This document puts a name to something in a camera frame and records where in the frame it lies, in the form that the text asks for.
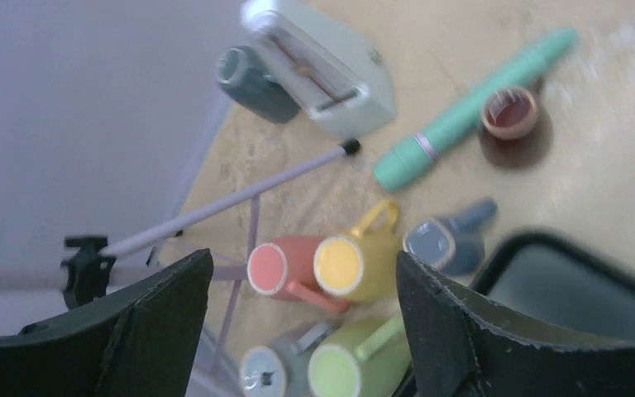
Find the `green tube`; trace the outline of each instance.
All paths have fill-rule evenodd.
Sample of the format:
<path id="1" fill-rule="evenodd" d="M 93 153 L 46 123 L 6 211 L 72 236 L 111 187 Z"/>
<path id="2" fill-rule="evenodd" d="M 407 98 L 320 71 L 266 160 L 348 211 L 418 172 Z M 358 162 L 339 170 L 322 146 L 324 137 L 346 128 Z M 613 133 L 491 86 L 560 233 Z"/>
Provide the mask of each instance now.
<path id="1" fill-rule="evenodd" d="M 561 28 L 524 48 L 420 132 L 403 139 L 383 155 L 374 166 L 379 184 L 387 190 L 396 190 L 414 181 L 435 158 L 474 129 L 480 109 L 490 95 L 502 88 L 534 82 L 577 41 L 578 35 L 572 28 Z"/>

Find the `white toaster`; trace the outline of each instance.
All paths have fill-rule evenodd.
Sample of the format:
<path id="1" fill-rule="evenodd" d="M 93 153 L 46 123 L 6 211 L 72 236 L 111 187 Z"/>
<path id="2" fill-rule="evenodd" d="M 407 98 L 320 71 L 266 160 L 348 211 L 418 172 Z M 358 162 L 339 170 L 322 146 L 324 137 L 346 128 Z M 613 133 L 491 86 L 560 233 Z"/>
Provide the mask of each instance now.
<path id="1" fill-rule="evenodd" d="M 356 138 L 395 119 L 388 70 L 350 27 L 299 0 L 250 0 L 242 25 L 267 70 L 325 132 Z"/>

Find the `gray mug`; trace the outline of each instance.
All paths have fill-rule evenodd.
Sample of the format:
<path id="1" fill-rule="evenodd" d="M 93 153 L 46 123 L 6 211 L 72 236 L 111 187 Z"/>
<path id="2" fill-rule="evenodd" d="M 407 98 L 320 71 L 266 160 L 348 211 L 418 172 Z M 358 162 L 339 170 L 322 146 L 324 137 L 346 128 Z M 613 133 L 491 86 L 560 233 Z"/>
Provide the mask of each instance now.
<path id="1" fill-rule="evenodd" d="M 430 217 L 403 237 L 403 249 L 444 275 L 467 275 L 485 258 L 480 227 L 498 212 L 484 198 L 460 213 Z"/>
<path id="2" fill-rule="evenodd" d="M 324 320 L 284 332 L 242 358 L 240 385 L 247 397 L 310 397 L 308 362 L 313 351 L 339 328 Z"/>

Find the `yellow mug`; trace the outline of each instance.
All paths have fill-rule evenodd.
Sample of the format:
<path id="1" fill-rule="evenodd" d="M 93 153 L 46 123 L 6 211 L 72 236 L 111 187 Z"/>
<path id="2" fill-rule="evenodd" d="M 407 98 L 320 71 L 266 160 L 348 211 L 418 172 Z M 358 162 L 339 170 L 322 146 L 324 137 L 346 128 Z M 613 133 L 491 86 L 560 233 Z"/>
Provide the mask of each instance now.
<path id="1" fill-rule="evenodd" d="M 400 206 L 385 199 L 350 230 L 323 240 L 313 257 L 320 287 L 352 302 L 371 302 L 395 291 L 395 260 L 403 249 L 396 236 Z M 376 227 L 376 222 L 384 221 Z"/>

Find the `black tray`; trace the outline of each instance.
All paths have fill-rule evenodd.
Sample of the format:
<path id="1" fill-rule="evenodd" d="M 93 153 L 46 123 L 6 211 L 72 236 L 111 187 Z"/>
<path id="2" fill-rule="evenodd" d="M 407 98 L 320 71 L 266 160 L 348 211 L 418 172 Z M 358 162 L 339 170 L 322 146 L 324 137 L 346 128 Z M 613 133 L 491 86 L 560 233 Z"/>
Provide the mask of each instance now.
<path id="1" fill-rule="evenodd" d="M 471 288 L 549 323 L 635 339 L 635 277 L 626 269 L 554 232 L 520 232 L 498 246 Z M 393 396 L 417 396 L 412 369 Z"/>

